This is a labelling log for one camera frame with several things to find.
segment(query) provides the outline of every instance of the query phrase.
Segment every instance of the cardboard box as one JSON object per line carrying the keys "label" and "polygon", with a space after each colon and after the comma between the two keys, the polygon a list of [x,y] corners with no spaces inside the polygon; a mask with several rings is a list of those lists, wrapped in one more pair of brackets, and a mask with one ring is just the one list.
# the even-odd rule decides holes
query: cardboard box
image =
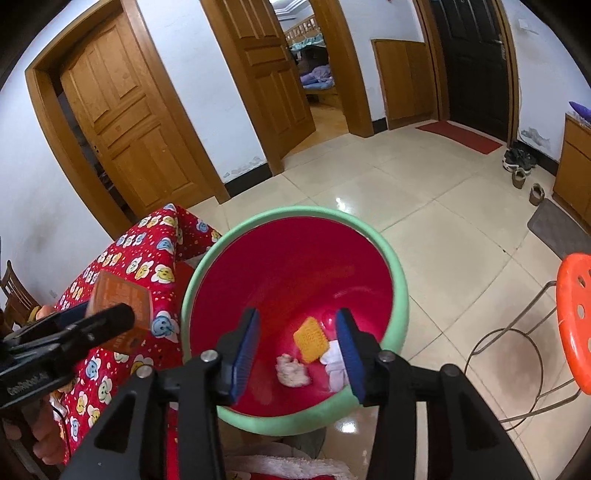
{"label": "cardboard box", "polygon": [[150,331],[153,317],[150,291],[141,285],[102,270],[96,279],[86,314],[90,316],[119,303],[125,303],[133,309],[134,327],[101,347],[112,352],[131,355]]}

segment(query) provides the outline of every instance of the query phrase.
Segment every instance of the hand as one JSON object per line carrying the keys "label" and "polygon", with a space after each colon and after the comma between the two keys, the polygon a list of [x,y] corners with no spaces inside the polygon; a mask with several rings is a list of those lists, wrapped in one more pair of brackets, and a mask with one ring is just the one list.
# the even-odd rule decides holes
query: hand
{"label": "hand", "polygon": [[[5,421],[3,423],[7,439],[18,440],[21,438],[21,431],[17,426]],[[59,425],[53,419],[49,397],[43,399],[39,416],[35,423],[31,425],[31,431],[33,436],[39,440],[33,446],[33,453],[46,465],[61,463],[65,453],[64,442],[60,437]]]}

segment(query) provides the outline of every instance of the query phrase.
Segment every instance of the black door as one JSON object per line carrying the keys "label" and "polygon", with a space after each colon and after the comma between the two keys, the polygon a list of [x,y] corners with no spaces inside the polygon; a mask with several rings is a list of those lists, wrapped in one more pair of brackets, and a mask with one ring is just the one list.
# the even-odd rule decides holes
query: black door
{"label": "black door", "polygon": [[447,70],[451,119],[507,138],[505,51],[489,0],[431,0]]}

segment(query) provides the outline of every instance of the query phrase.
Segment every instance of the orange stool seat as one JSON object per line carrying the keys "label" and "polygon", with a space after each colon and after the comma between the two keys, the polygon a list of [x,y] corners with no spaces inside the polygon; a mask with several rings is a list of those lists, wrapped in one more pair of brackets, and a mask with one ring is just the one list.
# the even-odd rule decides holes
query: orange stool seat
{"label": "orange stool seat", "polygon": [[591,255],[571,254],[556,278],[558,329],[579,388],[591,395]]}

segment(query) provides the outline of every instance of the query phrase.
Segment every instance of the flower print fabric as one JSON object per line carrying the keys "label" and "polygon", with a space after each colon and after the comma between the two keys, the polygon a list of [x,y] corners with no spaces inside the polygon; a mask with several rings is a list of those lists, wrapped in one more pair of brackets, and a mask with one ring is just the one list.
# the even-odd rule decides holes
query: flower print fabric
{"label": "flower print fabric", "polygon": [[[76,278],[56,305],[66,310],[87,301],[101,270],[119,275],[149,289],[154,309],[150,333],[132,355],[102,348],[91,350],[76,366],[73,389],[62,398],[67,408],[67,429],[72,451],[80,445],[118,388],[141,365],[156,369],[182,364],[178,314],[182,297],[175,291],[175,264],[203,255],[219,234],[181,207],[168,204],[119,237]],[[167,449],[176,458],[176,417],[168,415]],[[167,461],[175,478],[176,460]]]}

